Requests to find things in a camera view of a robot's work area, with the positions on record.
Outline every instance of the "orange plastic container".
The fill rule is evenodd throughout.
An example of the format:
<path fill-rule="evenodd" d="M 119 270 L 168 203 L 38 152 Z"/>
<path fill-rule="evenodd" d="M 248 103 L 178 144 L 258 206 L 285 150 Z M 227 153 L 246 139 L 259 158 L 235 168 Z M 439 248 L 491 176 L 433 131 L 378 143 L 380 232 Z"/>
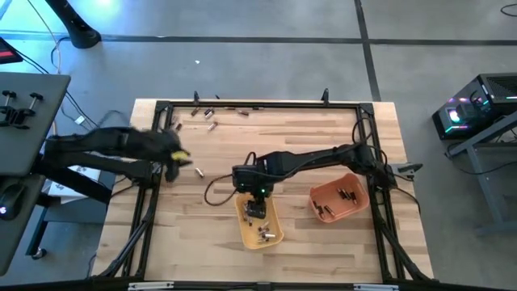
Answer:
<path fill-rule="evenodd" d="M 357 204 L 353 200 L 343 199 L 338 192 L 341 188 L 348 193 L 355 193 Z M 309 204 L 316 217 L 326 223 L 331 223 L 357 213 L 370 205 L 370 197 L 364 191 L 363 185 L 354 174 L 346 174 L 342 178 L 310 189 Z M 329 206 L 334 215 L 323 209 L 323 217 L 314 205 Z"/>

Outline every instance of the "clamp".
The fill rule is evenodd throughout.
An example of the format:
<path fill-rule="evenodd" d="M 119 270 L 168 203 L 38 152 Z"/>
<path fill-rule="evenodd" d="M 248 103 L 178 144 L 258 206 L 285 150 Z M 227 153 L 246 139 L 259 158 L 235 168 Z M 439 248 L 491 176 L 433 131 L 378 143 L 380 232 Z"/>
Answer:
<path fill-rule="evenodd" d="M 393 174 L 395 176 L 401 176 L 403 178 L 413 180 L 414 173 L 420 168 L 422 168 L 423 164 L 421 163 L 412 163 L 412 162 L 406 162 L 406 163 L 400 163 L 400 164 L 389 164 L 391 167 Z"/>

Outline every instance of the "rgb lights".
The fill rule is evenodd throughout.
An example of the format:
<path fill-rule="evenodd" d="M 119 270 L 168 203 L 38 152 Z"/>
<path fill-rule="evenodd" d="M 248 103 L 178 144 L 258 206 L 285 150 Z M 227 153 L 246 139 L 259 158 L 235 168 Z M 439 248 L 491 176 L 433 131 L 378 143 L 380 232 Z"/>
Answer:
<path fill-rule="evenodd" d="M 454 123 L 458 123 L 461 121 L 460 117 L 458 116 L 458 112 L 456 112 L 456 110 L 449 111 L 449 117 L 451 118 L 451 121 Z"/>

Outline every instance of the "table leg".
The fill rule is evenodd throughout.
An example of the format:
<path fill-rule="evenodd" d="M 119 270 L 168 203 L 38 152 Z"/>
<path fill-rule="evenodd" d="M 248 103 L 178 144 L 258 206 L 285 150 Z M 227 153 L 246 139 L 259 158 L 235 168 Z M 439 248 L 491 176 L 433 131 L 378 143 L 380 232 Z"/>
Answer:
<path fill-rule="evenodd" d="M 99 32 L 90 27 L 90 25 L 75 12 L 74 8 L 68 3 L 68 0 L 45 1 L 65 25 L 74 47 L 78 49 L 88 49 L 101 41 Z"/>

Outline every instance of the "butcher block tabletop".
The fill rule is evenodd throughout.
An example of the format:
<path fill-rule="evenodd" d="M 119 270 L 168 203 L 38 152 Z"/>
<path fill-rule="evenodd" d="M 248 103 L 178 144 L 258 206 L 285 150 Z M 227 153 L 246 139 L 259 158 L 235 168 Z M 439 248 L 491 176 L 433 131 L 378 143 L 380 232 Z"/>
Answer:
<path fill-rule="evenodd" d="M 131 117 L 134 127 L 151 128 L 156 102 L 137 99 Z M 407 162 L 395 105 L 383 102 L 373 103 L 373 107 L 380 146 L 389 163 Z M 370 208 L 327 224 L 319 221 L 309 207 L 309 189 L 350 173 L 347 167 L 302 171 L 276 184 L 272 197 L 284 240 L 259 250 L 248 250 L 243 245 L 233 200 L 213 207 L 203 199 L 208 183 L 231 174 L 232 166 L 243 164 L 250 151 L 258 156 L 277 150 L 298 154 L 352 143 L 354 110 L 248 108 L 250 115 L 243 116 L 216 108 L 214 116 L 206 121 L 205 108 L 196 116 L 191 116 L 192 109 L 174 108 L 183 124 L 179 131 L 183 148 L 191 152 L 193 164 L 183 167 L 173 183 L 162 179 L 146 280 L 381 282 Z M 219 125 L 209 132 L 207 127 L 214 120 Z M 195 173 L 195 168 L 204 172 L 204 179 Z M 367 188 L 365 178 L 359 179 Z M 397 181 L 399 188 L 414 193 L 411 182 L 399 178 Z M 126 179 L 113 191 L 129 185 Z M 137 191 L 132 188 L 112 198 L 92 274 L 103 271 L 126 243 Z M 231 178 L 223 179 L 214 184 L 208 199 L 221 201 L 232 191 Z M 399 241 L 420 270 L 432 277 L 418 207 L 403 193 L 391 193 Z M 137 267 L 140 249 L 139 242 L 132 272 Z M 395 274 L 391 248 L 387 247 L 386 252 L 390 271 Z"/>

